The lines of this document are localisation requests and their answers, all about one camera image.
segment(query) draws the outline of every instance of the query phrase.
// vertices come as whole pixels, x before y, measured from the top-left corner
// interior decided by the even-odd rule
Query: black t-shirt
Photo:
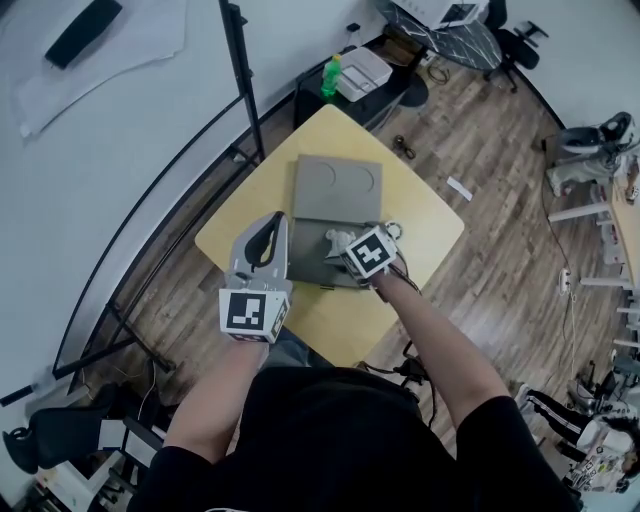
[[[462,423],[454,460],[400,387],[353,369],[269,368],[253,382],[236,450],[211,465],[153,459],[129,512],[577,510],[515,402]]]

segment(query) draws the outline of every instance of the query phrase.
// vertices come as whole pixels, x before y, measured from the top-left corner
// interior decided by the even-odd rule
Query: gray cardboard box
[[[358,288],[345,270],[327,265],[329,229],[360,237],[365,222],[378,222],[382,166],[322,156],[300,155],[294,187],[293,235],[288,278],[322,286]]]

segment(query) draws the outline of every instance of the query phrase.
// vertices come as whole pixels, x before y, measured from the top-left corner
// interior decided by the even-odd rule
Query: striped pants
[[[589,416],[567,409],[540,391],[529,391],[527,401],[531,402],[534,410],[549,422],[554,432],[572,444],[578,443],[582,431],[591,421]]]

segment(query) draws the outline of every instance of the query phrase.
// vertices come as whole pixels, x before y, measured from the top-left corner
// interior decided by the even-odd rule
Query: wooden floor
[[[513,95],[501,77],[486,83],[479,73],[444,65],[451,70],[450,82],[429,82],[427,105],[397,109],[379,134],[387,145],[395,135],[404,135],[417,153],[415,160],[406,160],[409,166],[465,222],[464,234],[424,294],[487,354],[505,380],[527,381],[564,401],[572,374],[571,316],[563,336],[567,299],[558,296],[556,284],[565,264],[543,213],[541,187],[550,211],[588,201],[588,187],[568,199],[552,197],[543,182],[544,156],[536,146],[557,128],[525,85]],[[287,105],[264,123],[268,151],[291,133],[291,118]],[[128,280],[118,304],[127,305],[158,251],[171,243],[233,165],[221,166],[182,207]],[[449,176],[473,193],[471,202],[447,185]],[[217,290],[223,275],[195,247],[198,229],[178,247],[131,317],[142,338],[178,365],[169,377],[158,373],[166,403],[183,397],[226,343],[218,328]],[[567,221],[555,229],[576,281],[580,275],[618,271],[604,268],[593,221]],[[622,323],[615,308],[622,302],[618,289],[577,286],[574,371],[589,360],[597,363],[597,377],[608,370],[611,341]],[[106,325],[104,332],[111,328]],[[396,325],[368,362],[384,368],[397,365],[406,341]],[[138,349],[130,349],[87,371],[87,382],[94,388],[104,380],[122,380],[122,372],[134,377],[143,360]],[[144,392],[148,384],[141,378],[136,382]],[[428,420],[428,386],[416,391]],[[454,452],[455,433],[441,401],[438,409],[434,431]],[[539,421],[532,428],[547,433]]]

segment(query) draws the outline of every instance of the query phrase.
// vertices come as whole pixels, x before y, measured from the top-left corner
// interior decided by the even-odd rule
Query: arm
[[[372,280],[398,313],[456,428],[490,398],[509,396],[480,350],[408,283],[382,273]]]
[[[267,346],[234,341],[178,407],[164,446],[189,450],[211,463],[227,453]]]

